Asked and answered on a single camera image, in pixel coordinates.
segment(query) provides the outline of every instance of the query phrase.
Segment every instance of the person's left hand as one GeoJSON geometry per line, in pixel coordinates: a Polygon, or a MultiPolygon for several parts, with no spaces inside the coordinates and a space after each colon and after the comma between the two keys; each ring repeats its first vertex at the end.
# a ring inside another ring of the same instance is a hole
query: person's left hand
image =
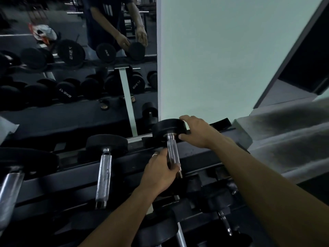
{"type": "Polygon", "coordinates": [[[139,26],[136,28],[136,39],[138,42],[140,42],[141,44],[143,44],[145,47],[147,47],[148,45],[148,41],[147,41],[147,34],[145,32],[145,28],[142,26],[139,26]]]}
{"type": "Polygon", "coordinates": [[[179,171],[178,165],[170,170],[167,165],[168,149],[164,148],[160,153],[155,153],[145,167],[144,174],[139,187],[150,192],[155,196],[165,191],[175,180],[176,173],[179,171]]]}

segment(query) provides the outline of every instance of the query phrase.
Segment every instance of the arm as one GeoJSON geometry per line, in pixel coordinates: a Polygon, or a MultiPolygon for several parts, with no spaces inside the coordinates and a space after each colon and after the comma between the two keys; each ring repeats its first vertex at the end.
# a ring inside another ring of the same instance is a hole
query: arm
{"type": "Polygon", "coordinates": [[[247,205],[278,246],[329,246],[329,207],[265,166],[204,120],[181,116],[191,134],[180,139],[213,150],[247,205]]]}
{"type": "Polygon", "coordinates": [[[143,44],[145,47],[147,47],[148,45],[148,41],[147,41],[147,34],[142,22],[142,17],[139,13],[139,10],[137,8],[137,6],[135,5],[135,3],[130,2],[127,3],[127,8],[129,11],[129,14],[132,18],[132,20],[134,21],[134,23],[136,24],[136,39],[143,44]]]}
{"type": "Polygon", "coordinates": [[[130,246],[154,199],[166,190],[179,170],[169,170],[167,149],[154,155],[146,165],[140,185],[131,196],[98,226],[79,247],[130,246]]]}
{"type": "Polygon", "coordinates": [[[90,7],[90,11],[92,13],[93,19],[97,21],[101,27],[110,33],[114,39],[118,42],[120,47],[124,49],[124,51],[128,51],[128,48],[130,46],[129,40],[121,34],[107,19],[106,17],[99,11],[96,7],[90,7]]]}

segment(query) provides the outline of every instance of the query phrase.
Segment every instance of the weight label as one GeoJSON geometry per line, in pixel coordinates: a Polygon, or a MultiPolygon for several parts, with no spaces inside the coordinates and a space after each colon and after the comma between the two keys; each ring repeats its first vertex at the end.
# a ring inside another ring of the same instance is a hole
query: weight label
{"type": "Polygon", "coordinates": [[[138,81],[134,86],[133,86],[133,89],[135,89],[135,87],[138,86],[138,84],[140,83],[141,81],[138,81]]]}
{"type": "Polygon", "coordinates": [[[61,91],[64,95],[66,95],[67,97],[69,97],[69,98],[72,97],[72,95],[69,95],[67,92],[63,91],[63,89],[61,89],[61,88],[60,88],[60,91],[61,91]]]}
{"type": "Polygon", "coordinates": [[[71,60],[73,60],[73,50],[72,50],[72,47],[68,47],[68,53],[69,53],[69,57],[71,60]]]}

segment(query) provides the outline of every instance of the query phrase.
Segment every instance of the navy blue shirt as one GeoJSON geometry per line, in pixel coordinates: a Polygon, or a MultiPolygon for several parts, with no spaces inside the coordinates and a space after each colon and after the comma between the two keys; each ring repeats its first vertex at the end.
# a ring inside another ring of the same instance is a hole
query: navy blue shirt
{"type": "Polygon", "coordinates": [[[91,7],[98,8],[99,11],[106,17],[106,19],[118,30],[119,29],[119,17],[123,19],[121,11],[121,3],[128,4],[132,0],[82,0],[84,5],[84,15],[86,17],[87,25],[87,37],[88,45],[93,50],[96,50],[97,46],[103,42],[112,44],[118,51],[121,47],[117,44],[117,41],[113,36],[105,31],[97,21],[93,19],[90,11],[91,7]]]}

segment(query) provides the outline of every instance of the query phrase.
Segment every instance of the person's right hand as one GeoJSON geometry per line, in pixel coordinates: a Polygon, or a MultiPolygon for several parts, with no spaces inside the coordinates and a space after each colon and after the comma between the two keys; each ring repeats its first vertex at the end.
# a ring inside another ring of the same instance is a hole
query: person's right hand
{"type": "Polygon", "coordinates": [[[130,46],[130,42],[128,40],[127,37],[125,37],[123,34],[119,34],[116,37],[116,41],[119,44],[119,46],[126,52],[128,52],[129,46],[130,46]]]}
{"type": "Polygon", "coordinates": [[[222,135],[203,119],[188,115],[180,116],[179,119],[186,121],[191,131],[191,134],[188,135],[180,134],[179,139],[193,146],[213,149],[216,143],[221,140],[227,143],[234,143],[233,140],[222,135]]]}

